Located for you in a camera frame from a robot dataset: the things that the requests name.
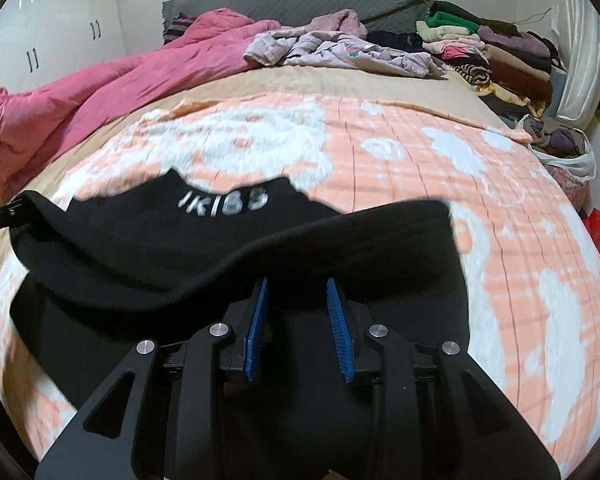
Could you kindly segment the pink quilt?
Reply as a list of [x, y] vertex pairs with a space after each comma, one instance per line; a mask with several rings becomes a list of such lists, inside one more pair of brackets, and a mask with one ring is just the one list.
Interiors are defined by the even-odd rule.
[[92, 65], [27, 92], [0, 88], [0, 200], [10, 200], [101, 126], [173, 93], [251, 70], [244, 58], [248, 44], [279, 26], [216, 9], [160, 49]]

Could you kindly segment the white curtain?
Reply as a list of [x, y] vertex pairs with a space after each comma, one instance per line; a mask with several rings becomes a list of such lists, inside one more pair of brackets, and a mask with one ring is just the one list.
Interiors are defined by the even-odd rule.
[[591, 0], [554, 0], [552, 32], [566, 66], [557, 119], [584, 130], [600, 102], [600, 14]]

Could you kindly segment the white bag with clothes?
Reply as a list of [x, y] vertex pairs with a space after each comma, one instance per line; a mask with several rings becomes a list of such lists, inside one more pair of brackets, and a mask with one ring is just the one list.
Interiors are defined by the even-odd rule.
[[530, 134], [530, 150], [546, 169], [565, 170], [581, 183], [597, 177], [596, 158], [583, 131], [551, 117], [535, 118], [530, 114], [521, 118], [516, 128]]

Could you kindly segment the striped pillow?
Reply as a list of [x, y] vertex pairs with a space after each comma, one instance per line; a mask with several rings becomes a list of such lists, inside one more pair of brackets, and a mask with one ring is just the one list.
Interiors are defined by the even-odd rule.
[[169, 24], [166, 25], [166, 30], [163, 33], [163, 44], [177, 40], [183, 36], [187, 29], [196, 21], [196, 16], [191, 16], [186, 13], [179, 13]]

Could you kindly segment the beige bed sheet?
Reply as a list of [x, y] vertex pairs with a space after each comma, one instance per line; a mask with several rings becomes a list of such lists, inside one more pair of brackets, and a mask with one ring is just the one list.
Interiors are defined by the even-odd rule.
[[[416, 105], [509, 131], [457, 73], [417, 79], [256, 68], [169, 98], [261, 93]], [[451, 207], [441, 197], [343, 212], [286, 176], [211, 192], [172, 169], [67, 206], [31, 183], [16, 198], [28, 210], [20, 226], [0, 230], [0, 347], [25, 334], [40, 346], [57, 335], [126, 345], [188, 337], [220, 322], [265, 278], [267, 315], [325, 315], [332, 278], [378, 322], [470, 336], [467, 280]]]

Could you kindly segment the white wardrobe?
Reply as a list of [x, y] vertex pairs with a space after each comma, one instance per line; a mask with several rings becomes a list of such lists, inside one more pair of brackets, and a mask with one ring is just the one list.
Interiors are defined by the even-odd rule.
[[0, 88], [10, 93], [127, 55], [118, 0], [6, 0], [0, 10]]

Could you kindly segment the black IKISS sweater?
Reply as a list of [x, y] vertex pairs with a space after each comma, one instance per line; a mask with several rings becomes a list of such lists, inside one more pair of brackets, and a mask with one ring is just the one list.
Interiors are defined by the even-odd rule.
[[10, 314], [76, 418], [41, 479], [446, 479], [434, 368], [468, 338], [438, 200], [340, 214], [285, 178], [175, 172], [60, 208], [17, 197]]

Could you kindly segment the orange white plush blanket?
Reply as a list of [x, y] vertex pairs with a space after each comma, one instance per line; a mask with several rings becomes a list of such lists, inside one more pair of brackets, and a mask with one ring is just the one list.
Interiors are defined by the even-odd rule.
[[169, 98], [100, 128], [31, 188], [67, 206], [172, 169], [211, 192], [286, 176], [343, 212], [447, 200], [470, 355], [563, 474], [584, 463], [600, 438], [600, 253], [519, 132], [334, 96]]

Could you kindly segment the lilac crumpled clothes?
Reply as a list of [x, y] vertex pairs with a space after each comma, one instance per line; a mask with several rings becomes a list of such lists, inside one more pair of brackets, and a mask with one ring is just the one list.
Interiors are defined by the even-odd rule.
[[246, 47], [244, 59], [263, 67], [308, 66], [362, 70], [365, 73], [440, 79], [442, 62], [427, 52], [404, 52], [365, 39], [356, 16], [340, 30], [331, 15], [321, 26], [282, 27], [261, 32]]

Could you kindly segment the stack of folded clothes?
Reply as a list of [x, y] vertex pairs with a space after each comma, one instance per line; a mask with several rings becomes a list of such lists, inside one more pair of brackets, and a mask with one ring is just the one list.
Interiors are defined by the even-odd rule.
[[434, 1], [415, 27], [425, 50], [461, 76], [504, 122], [556, 115], [566, 71], [549, 39], [443, 0]]

